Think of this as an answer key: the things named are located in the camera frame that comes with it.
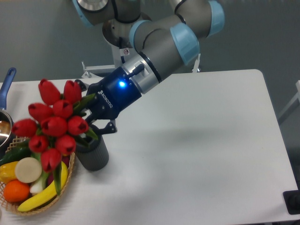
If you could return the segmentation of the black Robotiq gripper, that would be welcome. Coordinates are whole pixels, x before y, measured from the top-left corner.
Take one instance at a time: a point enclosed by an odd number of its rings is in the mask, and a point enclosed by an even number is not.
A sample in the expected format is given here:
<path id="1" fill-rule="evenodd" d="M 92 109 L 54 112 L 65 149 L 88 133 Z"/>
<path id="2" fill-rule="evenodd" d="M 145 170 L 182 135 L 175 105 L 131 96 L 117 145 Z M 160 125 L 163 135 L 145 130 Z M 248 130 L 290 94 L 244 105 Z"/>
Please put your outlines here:
<path id="1" fill-rule="evenodd" d="M 86 106 L 90 115 L 85 121 L 96 135 L 116 133 L 115 119 L 119 113 L 142 96 L 122 67 L 115 69 L 107 77 L 90 86 L 80 79 L 76 79 L 75 83 L 79 85 L 81 91 L 87 91 L 87 95 L 95 95 Z M 96 120 L 110 121 L 104 128 L 98 128 L 93 125 Z"/>

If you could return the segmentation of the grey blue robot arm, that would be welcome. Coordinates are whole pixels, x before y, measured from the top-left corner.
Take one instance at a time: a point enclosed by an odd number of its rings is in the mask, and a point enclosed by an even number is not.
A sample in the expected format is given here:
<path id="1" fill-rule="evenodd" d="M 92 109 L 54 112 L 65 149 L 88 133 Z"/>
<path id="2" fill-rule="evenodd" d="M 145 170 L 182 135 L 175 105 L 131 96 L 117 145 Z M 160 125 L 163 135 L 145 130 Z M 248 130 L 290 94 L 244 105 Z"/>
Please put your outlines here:
<path id="1" fill-rule="evenodd" d="M 200 54 L 199 41 L 220 32 L 225 13 L 215 0 L 172 0 L 174 14 L 153 22 L 142 14 L 138 0 L 75 0 L 73 5 L 87 26 L 103 29 L 107 42 L 131 57 L 87 89 L 93 100 L 86 121 L 108 120 L 97 135 L 116 132 L 119 113 L 175 70 L 189 65 Z"/>

